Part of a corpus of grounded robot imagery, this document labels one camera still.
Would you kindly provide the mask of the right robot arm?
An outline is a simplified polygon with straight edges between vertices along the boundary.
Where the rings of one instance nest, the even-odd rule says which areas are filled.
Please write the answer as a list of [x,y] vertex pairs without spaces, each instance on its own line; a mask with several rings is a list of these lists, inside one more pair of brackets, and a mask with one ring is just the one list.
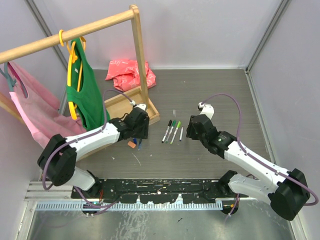
[[262,201],[285,220],[292,221],[307,204],[310,193],[302,171],[277,166],[236,140],[226,131],[218,131],[205,114],[192,115],[186,137],[198,140],[214,155],[232,162],[255,178],[229,170],[218,180],[218,189],[225,197],[242,194]]

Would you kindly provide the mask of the white pen green tip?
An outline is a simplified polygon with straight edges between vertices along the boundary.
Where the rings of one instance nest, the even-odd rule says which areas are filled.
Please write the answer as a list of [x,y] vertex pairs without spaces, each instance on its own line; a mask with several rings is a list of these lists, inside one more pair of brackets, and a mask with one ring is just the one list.
[[171,141],[170,141],[170,144],[173,144],[174,139],[175,139],[175,137],[176,137],[176,134],[177,134],[177,132],[178,132],[178,129],[179,129],[178,127],[175,128],[174,133],[173,133],[173,136],[172,136],[172,139],[171,139]]

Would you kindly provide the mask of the long white green pen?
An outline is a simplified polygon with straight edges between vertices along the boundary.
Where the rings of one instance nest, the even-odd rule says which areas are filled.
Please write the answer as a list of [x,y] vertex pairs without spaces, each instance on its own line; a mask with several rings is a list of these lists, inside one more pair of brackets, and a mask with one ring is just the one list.
[[174,129],[174,126],[171,126],[171,128],[170,128],[170,130],[169,130],[169,133],[168,133],[168,135],[167,135],[167,137],[166,137],[165,143],[168,143],[169,138],[170,138],[170,136],[171,136],[171,134],[172,134],[173,129]]

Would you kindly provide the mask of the white pen black tip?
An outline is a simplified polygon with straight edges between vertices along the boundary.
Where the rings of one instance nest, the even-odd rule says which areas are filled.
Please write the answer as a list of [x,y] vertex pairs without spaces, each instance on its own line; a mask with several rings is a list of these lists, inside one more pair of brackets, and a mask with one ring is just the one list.
[[169,130],[170,130],[170,126],[168,125],[167,128],[166,128],[166,131],[165,131],[165,133],[164,133],[164,136],[163,136],[163,138],[162,138],[162,140],[161,140],[161,143],[164,143],[164,142],[165,142]]

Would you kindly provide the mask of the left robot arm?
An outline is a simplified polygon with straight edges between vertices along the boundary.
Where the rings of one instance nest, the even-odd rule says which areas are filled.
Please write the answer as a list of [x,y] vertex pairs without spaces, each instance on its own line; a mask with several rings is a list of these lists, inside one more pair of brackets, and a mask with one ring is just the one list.
[[122,140],[147,139],[149,122],[147,106],[140,103],[123,119],[113,118],[103,126],[80,135],[54,135],[37,160],[43,178],[49,179],[56,187],[74,186],[88,198],[97,197],[102,190],[100,180],[89,170],[76,167],[76,162],[88,153]]

